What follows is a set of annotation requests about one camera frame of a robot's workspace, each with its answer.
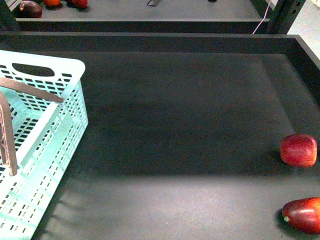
plastic basket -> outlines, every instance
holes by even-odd
[[[50,68],[54,76],[22,73],[13,63]],[[9,104],[18,173],[0,165],[0,239],[32,238],[88,125],[80,78],[83,62],[0,50],[0,77],[61,96],[63,103],[0,87]]]

floor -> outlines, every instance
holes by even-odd
[[[300,35],[320,59],[320,7],[307,0],[288,34]]]

red apple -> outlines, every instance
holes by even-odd
[[[73,0],[73,4],[80,9],[85,9],[88,7],[88,0]]]
[[[320,234],[320,197],[309,197],[288,202],[282,216],[289,226],[307,234]]]
[[[281,159],[291,166],[312,167],[317,159],[317,141],[307,134],[293,134],[282,140]]]

black table surface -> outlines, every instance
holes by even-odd
[[[279,212],[320,170],[280,158],[285,136],[320,136],[285,56],[83,54],[89,125],[34,239],[314,239]]]

tray rim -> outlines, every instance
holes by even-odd
[[[36,19],[17,18],[17,24],[22,31],[26,32],[132,32],[132,33],[216,33],[216,34],[251,34],[257,27],[261,19],[244,21],[237,19],[209,19],[206,21],[181,19],[170,20],[101,20],[101,19]],[[257,30],[263,33],[268,25],[266,19]]]
[[[40,40],[40,52],[68,52],[67,41],[72,43],[72,52],[186,52],[189,47],[194,53],[281,54],[291,61],[320,105],[320,59],[296,34],[0,31],[0,41],[8,38],[7,45],[22,52],[39,51],[33,45]]]

